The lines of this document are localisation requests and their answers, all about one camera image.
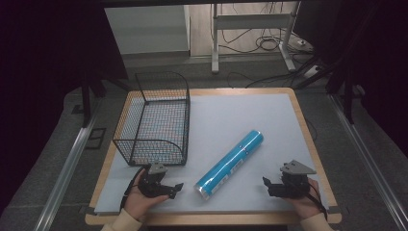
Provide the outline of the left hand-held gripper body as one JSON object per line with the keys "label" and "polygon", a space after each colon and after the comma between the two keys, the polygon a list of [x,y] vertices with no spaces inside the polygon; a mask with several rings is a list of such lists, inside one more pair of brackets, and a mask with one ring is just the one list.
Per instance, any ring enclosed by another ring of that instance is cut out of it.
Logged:
{"label": "left hand-held gripper body", "polygon": [[163,164],[148,164],[142,169],[143,174],[140,177],[138,188],[144,196],[153,198],[168,194],[168,186],[161,184],[167,172],[167,168]]}

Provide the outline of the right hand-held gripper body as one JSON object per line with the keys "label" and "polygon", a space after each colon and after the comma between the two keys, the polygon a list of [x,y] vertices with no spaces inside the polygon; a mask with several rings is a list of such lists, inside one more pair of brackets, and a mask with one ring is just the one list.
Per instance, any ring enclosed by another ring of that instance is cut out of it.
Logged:
{"label": "right hand-held gripper body", "polygon": [[317,173],[314,169],[296,160],[285,163],[280,170],[282,171],[283,188],[278,197],[292,199],[301,198],[310,191],[308,176]]}

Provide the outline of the blue roll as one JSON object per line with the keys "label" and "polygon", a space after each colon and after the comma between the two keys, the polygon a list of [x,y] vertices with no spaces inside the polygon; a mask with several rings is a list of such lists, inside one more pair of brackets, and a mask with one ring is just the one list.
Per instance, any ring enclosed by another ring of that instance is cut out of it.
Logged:
{"label": "blue roll", "polygon": [[208,200],[259,148],[263,140],[263,134],[257,130],[252,130],[245,135],[195,183],[194,187],[201,196]]}

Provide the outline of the black wire mesh basket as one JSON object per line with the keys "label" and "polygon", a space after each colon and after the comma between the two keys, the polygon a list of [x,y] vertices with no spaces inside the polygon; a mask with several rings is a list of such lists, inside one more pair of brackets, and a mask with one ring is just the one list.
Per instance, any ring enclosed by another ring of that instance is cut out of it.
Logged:
{"label": "black wire mesh basket", "polygon": [[137,73],[127,94],[113,143],[125,163],[142,166],[155,161],[183,166],[188,159],[191,96],[179,73]]}

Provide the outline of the person's left hand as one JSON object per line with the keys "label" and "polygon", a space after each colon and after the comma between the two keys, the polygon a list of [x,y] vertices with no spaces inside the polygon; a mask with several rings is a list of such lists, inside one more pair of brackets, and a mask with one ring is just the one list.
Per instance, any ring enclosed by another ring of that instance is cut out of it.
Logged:
{"label": "person's left hand", "polygon": [[124,210],[134,219],[142,218],[150,208],[168,200],[167,195],[146,197],[138,188],[139,181],[135,180],[124,204]]}

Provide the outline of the person's right hand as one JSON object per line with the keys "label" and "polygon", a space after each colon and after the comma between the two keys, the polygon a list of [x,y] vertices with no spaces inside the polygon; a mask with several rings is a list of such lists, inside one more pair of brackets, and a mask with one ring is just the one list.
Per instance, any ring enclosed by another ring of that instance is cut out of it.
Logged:
{"label": "person's right hand", "polygon": [[[318,182],[311,178],[308,179],[308,182],[310,184],[309,195],[312,196],[315,200],[319,200]],[[293,205],[294,210],[301,220],[320,214],[319,206],[307,196],[300,199],[285,198],[285,201]]]}

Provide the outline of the black floor plate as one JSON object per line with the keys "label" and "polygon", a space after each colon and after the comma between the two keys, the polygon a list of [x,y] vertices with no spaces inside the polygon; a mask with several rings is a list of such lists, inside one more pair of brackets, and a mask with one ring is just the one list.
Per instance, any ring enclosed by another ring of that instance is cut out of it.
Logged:
{"label": "black floor plate", "polygon": [[105,128],[93,128],[90,131],[88,141],[86,143],[85,149],[97,150],[101,148],[104,137],[106,134]]}

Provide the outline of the light blue table mat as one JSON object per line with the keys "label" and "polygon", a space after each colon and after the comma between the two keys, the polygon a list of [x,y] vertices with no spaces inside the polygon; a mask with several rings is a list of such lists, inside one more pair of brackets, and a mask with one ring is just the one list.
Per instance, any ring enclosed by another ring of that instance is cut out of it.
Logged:
{"label": "light blue table mat", "polygon": [[[250,131],[264,139],[217,191],[204,198],[195,188],[233,146]],[[201,95],[191,98],[187,163],[168,169],[164,183],[182,183],[176,197],[154,207],[153,213],[228,214],[290,211],[287,202],[268,195],[266,177],[280,181],[280,168],[292,160],[315,169],[300,119],[290,96],[278,94]]]}

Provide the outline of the black metal stand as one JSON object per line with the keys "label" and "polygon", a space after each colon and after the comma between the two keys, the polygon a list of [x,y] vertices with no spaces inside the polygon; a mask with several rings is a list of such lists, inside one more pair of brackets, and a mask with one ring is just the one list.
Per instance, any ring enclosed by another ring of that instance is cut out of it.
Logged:
{"label": "black metal stand", "polygon": [[338,64],[332,71],[326,90],[329,94],[337,93],[343,87],[343,111],[344,116],[350,124],[353,124],[352,118],[352,99],[353,99],[353,84],[352,71],[347,64]]}
{"label": "black metal stand", "polygon": [[125,91],[131,91],[132,88],[125,83],[121,82],[120,80],[110,77],[109,75],[103,72],[97,72],[96,74],[87,74],[86,72],[82,78],[82,102],[83,102],[83,112],[84,112],[84,120],[83,120],[83,128],[86,128],[90,125],[91,121],[91,105],[90,105],[90,94],[97,98],[104,98],[107,95],[107,89],[105,88],[103,81],[106,80],[109,83],[119,87]]}

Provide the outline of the white power strip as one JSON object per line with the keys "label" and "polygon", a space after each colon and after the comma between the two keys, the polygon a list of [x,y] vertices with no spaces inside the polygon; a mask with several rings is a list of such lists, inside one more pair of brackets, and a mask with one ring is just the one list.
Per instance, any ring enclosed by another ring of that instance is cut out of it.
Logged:
{"label": "white power strip", "polygon": [[322,67],[320,65],[313,65],[309,70],[307,70],[303,76],[308,79],[312,76],[314,76],[315,74],[317,74],[319,71],[322,70]]}

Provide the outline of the white board panel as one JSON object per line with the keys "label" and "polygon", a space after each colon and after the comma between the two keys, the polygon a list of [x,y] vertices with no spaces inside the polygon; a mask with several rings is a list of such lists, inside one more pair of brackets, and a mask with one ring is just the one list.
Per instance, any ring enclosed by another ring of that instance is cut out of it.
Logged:
{"label": "white board panel", "polygon": [[190,50],[187,6],[106,8],[105,13],[122,55]]}

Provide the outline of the aluminium floor rail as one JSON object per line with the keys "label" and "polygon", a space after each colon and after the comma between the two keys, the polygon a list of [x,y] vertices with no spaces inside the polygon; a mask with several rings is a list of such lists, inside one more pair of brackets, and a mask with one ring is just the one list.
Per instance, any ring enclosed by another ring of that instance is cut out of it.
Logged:
{"label": "aluminium floor rail", "polygon": [[57,178],[57,181],[38,217],[38,221],[33,231],[50,230],[56,214],[58,213],[58,210],[62,204],[69,183],[73,177],[75,168],[77,167],[82,153],[85,149],[86,143],[88,142],[88,138],[91,130],[93,129],[96,120],[96,114],[98,113],[99,108],[100,104],[97,103],[91,110],[92,115],[90,116],[88,124],[80,129],[75,142],[73,143],[68,153],[68,156]]}
{"label": "aluminium floor rail", "polygon": [[383,173],[381,172],[378,164],[374,161],[368,150],[366,144],[362,140],[359,132],[354,124],[351,124],[343,113],[344,106],[337,96],[329,95],[328,98],[333,104],[333,107],[344,126],[346,132],[351,138],[358,155],[362,159],[362,163],[365,166],[368,175],[370,176],[373,184],[379,192],[382,200],[384,201],[388,211],[390,212],[399,231],[408,231],[408,213],[403,208],[402,203],[397,198],[395,191],[391,188]]}

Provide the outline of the white metal desk frame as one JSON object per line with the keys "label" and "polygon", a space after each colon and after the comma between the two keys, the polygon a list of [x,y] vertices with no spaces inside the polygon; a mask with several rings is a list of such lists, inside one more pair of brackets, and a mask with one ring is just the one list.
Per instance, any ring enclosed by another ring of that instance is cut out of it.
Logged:
{"label": "white metal desk frame", "polygon": [[286,35],[278,42],[278,48],[287,69],[289,72],[294,72],[295,66],[289,55],[288,45],[299,6],[300,2],[295,1],[289,13],[223,15],[218,13],[217,4],[213,4],[212,72],[219,73],[218,32],[221,30],[243,29],[284,29]]}

